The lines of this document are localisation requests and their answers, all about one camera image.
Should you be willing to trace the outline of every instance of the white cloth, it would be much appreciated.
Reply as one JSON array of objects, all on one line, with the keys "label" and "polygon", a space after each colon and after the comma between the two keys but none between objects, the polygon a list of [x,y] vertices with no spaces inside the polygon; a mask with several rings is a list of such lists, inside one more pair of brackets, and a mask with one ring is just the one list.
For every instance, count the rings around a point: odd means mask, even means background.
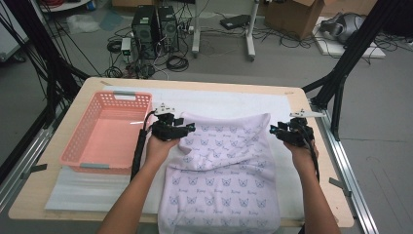
[{"label": "white cloth", "polygon": [[217,120],[183,113],[196,131],[167,167],[160,233],[273,233],[280,226],[270,114]]}]

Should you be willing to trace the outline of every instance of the basket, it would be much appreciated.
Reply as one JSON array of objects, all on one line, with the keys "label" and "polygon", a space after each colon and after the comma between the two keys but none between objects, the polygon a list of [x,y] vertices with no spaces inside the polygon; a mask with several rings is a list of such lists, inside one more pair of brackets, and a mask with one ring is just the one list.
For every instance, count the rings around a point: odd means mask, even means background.
[{"label": "basket", "polygon": [[150,94],[96,92],[60,163],[80,173],[129,175],[139,130],[151,110]]}]

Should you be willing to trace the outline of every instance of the towel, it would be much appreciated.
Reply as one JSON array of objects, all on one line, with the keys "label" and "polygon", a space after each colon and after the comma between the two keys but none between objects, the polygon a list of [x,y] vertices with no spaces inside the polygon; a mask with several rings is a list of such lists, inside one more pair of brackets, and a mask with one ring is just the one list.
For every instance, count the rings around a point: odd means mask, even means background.
[{"label": "towel", "polygon": [[182,113],[196,131],[166,171],[160,233],[274,233],[280,226],[270,114],[210,119]]}]

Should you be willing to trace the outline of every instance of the gray floor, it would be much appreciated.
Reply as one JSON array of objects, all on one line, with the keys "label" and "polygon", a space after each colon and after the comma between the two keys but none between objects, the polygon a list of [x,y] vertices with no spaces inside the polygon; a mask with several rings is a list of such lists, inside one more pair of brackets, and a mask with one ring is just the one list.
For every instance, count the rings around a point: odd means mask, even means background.
[{"label": "gray floor", "polygon": [[[82,9],[69,12],[84,13]],[[113,30],[76,34],[73,39],[99,72],[108,66],[106,39],[117,29],[131,24],[131,14],[124,16],[99,9],[90,15],[98,22],[117,19]],[[219,28],[218,19],[209,19]],[[63,37],[75,66],[96,74],[80,53]],[[201,53],[182,73],[166,70],[153,79],[303,87],[326,75],[337,59],[321,56],[316,45],[310,49],[287,48],[280,37],[263,42],[254,40],[256,59],[245,56],[243,38],[208,34],[202,36]],[[367,205],[380,233],[413,233],[413,53],[398,49],[385,52],[385,59],[361,60],[350,74],[344,93],[340,136],[356,174]],[[316,92],[308,94],[312,98]],[[0,65],[0,163],[45,106],[43,93],[29,62]],[[35,222],[10,220],[8,207],[0,215],[1,233],[90,233],[97,222]],[[357,224],[343,233],[360,233]],[[296,229],[285,233],[296,233]]]}]

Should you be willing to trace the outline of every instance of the hand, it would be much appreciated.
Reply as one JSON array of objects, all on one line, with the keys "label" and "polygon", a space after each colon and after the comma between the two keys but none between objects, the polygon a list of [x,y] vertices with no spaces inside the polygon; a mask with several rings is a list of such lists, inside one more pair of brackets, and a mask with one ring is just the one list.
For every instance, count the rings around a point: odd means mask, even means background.
[{"label": "hand", "polygon": [[[300,176],[315,175],[316,169],[314,167],[313,159],[311,158],[310,149],[305,147],[297,147],[287,142],[283,143],[287,149],[291,151],[292,162],[295,169]],[[316,148],[315,142],[312,140],[311,145],[314,148],[317,158],[319,151]]]},{"label": "hand", "polygon": [[179,143],[179,139],[161,141],[155,136],[150,136],[146,144],[146,160],[144,166],[158,170],[167,159],[172,147]]}]

